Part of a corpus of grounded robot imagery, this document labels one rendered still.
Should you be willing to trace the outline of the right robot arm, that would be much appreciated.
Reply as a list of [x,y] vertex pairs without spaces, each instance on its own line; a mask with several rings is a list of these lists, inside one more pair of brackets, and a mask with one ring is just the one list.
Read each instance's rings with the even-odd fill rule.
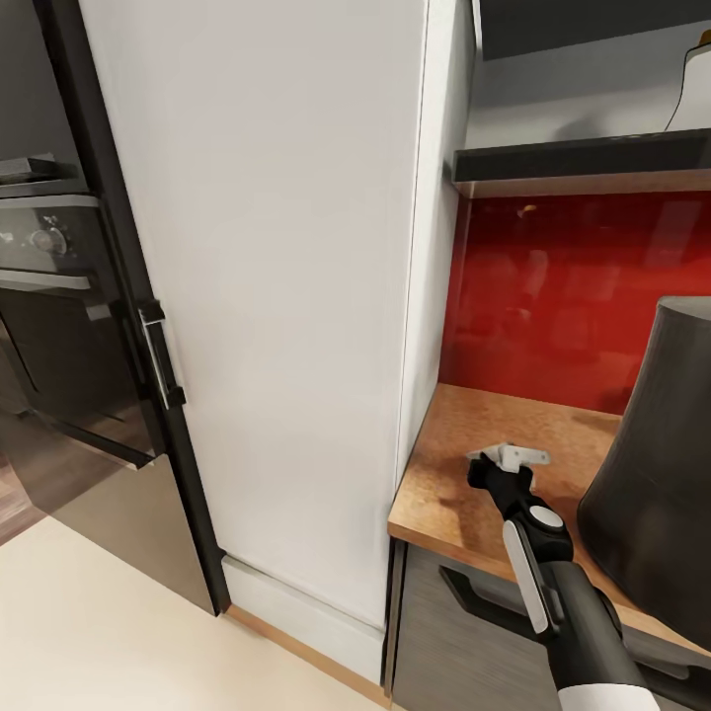
[[503,516],[513,572],[563,711],[661,711],[622,642],[614,604],[573,561],[565,521],[530,493],[530,463],[548,465],[545,450],[498,446],[502,460],[482,450],[468,484],[489,490]]

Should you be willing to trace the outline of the bottle of coffee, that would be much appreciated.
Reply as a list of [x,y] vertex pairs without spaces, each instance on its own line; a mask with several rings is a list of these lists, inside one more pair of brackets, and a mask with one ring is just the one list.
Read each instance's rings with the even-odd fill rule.
[[702,127],[711,127],[711,29],[686,53],[680,101],[665,131]]

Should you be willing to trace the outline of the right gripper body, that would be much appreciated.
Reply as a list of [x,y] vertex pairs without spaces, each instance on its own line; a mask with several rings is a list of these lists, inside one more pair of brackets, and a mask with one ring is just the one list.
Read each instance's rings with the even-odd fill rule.
[[489,490],[491,497],[496,501],[499,493],[509,486],[521,486],[530,491],[532,469],[530,466],[521,464],[518,473],[503,471],[497,467],[494,461],[478,460],[471,461],[468,474],[468,484],[474,489]]

